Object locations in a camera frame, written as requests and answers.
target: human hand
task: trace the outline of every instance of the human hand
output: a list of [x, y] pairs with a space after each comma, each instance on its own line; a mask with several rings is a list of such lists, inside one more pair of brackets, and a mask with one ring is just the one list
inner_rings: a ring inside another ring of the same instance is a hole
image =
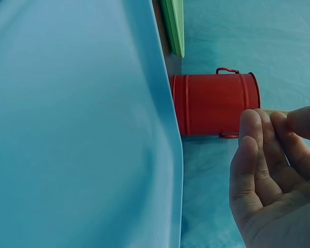
[[247, 247], [310, 247], [310, 107], [241, 116], [229, 201]]

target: finger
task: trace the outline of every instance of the finger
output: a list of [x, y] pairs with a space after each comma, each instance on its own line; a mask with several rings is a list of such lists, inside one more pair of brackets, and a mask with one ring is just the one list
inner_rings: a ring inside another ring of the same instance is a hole
[[305, 180], [289, 166], [284, 151], [275, 137], [269, 115], [263, 110], [255, 110], [261, 119], [263, 131], [263, 152], [271, 178], [284, 193], [290, 192], [305, 182]]
[[264, 206], [276, 201], [282, 190], [270, 177], [267, 163], [263, 152], [263, 132], [259, 114], [254, 110], [246, 110], [241, 116], [240, 140], [245, 136], [250, 136], [257, 142], [258, 153], [255, 168], [255, 192], [259, 196]]
[[240, 140], [230, 166], [229, 203], [241, 232], [249, 219], [263, 207], [255, 193], [254, 172], [257, 154], [256, 141], [246, 136]]
[[310, 106], [289, 112], [287, 122], [294, 133], [310, 140]]
[[310, 149], [301, 137], [290, 130], [284, 114], [276, 112], [270, 118], [290, 165], [305, 180], [310, 180]]

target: canister handle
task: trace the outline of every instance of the canister handle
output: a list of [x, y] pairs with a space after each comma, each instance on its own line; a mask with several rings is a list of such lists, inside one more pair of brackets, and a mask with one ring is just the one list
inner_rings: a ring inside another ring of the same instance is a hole
[[239, 134], [225, 134], [225, 133], [220, 133], [219, 134], [220, 138], [238, 138]]
[[234, 72], [235, 74], [239, 74], [240, 72], [238, 70], [234, 69], [228, 69], [226, 67], [219, 67], [216, 69], [216, 74], [219, 74], [219, 71], [229, 71], [229, 72]]

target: blue plastic sheet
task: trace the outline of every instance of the blue plastic sheet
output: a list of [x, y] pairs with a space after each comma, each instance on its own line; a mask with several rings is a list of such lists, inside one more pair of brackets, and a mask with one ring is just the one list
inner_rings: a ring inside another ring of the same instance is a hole
[[[222, 66], [251, 71], [263, 108], [310, 105], [310, 0], [184, 4], [184, 74], [211, 74]], [[236, 140], [183, 140], [181, 247], [244, 247], [228, 206], [229, 164], [236, 149]]]
[[151, 1], [0, 1], [0, 247], [179, 247]]

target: red metal canister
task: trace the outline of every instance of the red metal canister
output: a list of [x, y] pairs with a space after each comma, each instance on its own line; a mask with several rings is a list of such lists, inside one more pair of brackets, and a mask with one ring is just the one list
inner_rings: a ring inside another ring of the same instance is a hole
[[[219, 74], [221, 70], [234, 74]], [[172, 96], [182, 136], [239, 134], [242, 112], [260, 108], [260, 94], [253, 73], [218, 68], [211, 75], [176, 75]]]

